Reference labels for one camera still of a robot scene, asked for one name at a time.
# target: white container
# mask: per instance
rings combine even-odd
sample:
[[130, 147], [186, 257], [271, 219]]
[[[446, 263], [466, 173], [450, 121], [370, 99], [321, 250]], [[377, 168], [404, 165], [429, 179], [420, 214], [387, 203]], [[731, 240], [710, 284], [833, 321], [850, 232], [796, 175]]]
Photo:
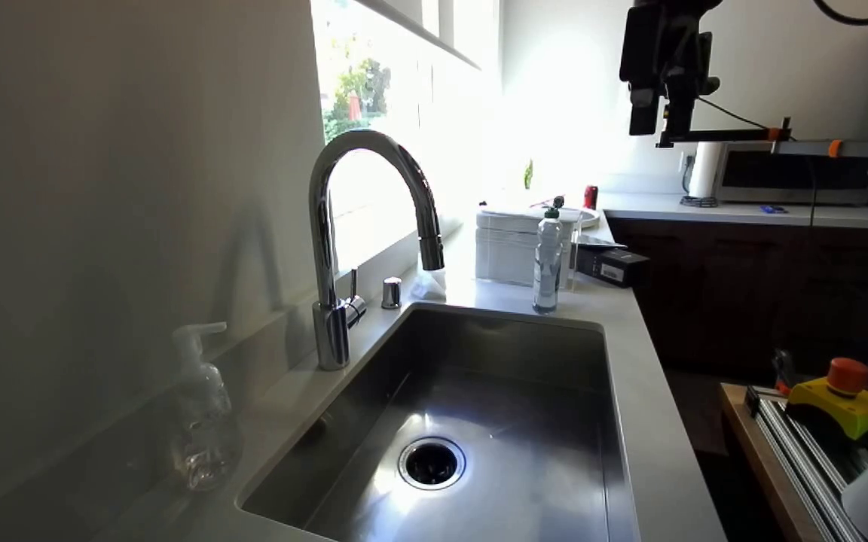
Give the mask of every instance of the white container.
[[724, 165], [724, 144], [722, 142], [698, 142], [696, 147], [696, 163], [689, 168], [687, 179], [687, 197], [698, 200], [698, 203], [710, 203], [714, 200], [714, 179]]
[[[475, 277], [534, 285], [538, 223], [543, 204], [483, 204], [475, 214]], [[580, 211], [561, 211], [561, 270], [570, 265], [570, 240]]]

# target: sink drain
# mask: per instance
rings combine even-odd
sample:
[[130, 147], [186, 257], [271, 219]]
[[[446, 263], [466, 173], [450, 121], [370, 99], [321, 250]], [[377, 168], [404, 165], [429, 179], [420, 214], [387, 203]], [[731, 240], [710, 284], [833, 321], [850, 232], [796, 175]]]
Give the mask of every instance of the sink drain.
[[412, 488], [450, 488], [466, 470], [465, 451], [442, 437], [412, 439], [400, 451], [400, 479]]

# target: microwave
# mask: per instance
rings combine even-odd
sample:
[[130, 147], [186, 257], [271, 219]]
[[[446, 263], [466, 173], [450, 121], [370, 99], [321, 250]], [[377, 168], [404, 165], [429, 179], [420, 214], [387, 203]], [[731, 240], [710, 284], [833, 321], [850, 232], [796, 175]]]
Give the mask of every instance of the microwave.
[[868, 204], [868, 158], [793, 158], [771, 155], [765, 142], [731, 142], [714, 197], [755, 204]]

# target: clear bottle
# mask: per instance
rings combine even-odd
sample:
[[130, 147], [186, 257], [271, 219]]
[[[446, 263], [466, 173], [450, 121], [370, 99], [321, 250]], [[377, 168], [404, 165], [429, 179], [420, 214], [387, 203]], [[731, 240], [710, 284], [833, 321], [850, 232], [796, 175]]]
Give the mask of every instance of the clear bottle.
[[534, 310], [552, 312], [557, 306], [561, 284], [561, 219], [557, 208], [548, 208], [538, 227], [534, 250]]
[[221, 488], [242, 462], [242, 433], [218, 365], [205, 361], [202, 338], [226, 331], [226, 324], [175, 328], [185, 381], [175, 392], [182, 429], [173, 437], [173, 468], [186, 491]]

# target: faucet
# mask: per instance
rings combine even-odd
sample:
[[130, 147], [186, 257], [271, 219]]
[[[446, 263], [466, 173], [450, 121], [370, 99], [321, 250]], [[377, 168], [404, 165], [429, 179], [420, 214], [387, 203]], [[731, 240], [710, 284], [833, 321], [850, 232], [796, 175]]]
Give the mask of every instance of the faucet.
[[318, 305], [315, 305], [315, 334], [318, 334], [318, 357], [321, 367], [344, 367], [349, 361], [349, 340], [348, 328], [349, 324], [349, 297], [337, 295], [337, 250], [335, 250], [335, 219], [333, 219], [333, 203], [330, 203], [330, 181], [335, 165], [349, 152], [373, 152], [387, 163], [397, 168], [404, 179], [412, 214], [417, 214], [417, 232], [420, 232], [420, 250], [421, 250], [421, 267], [437, 270], [442, 267], [442, 244], [441, 244], [441, 223], [435, 208], [435, 193], [429, 187], [429, 179], [421, 165], [390, 137], [373, 130], [353, 130], [333, 140], [318, 163], [311, 179], [311, 229], [315, 229], [315, 265], [318, 265]]

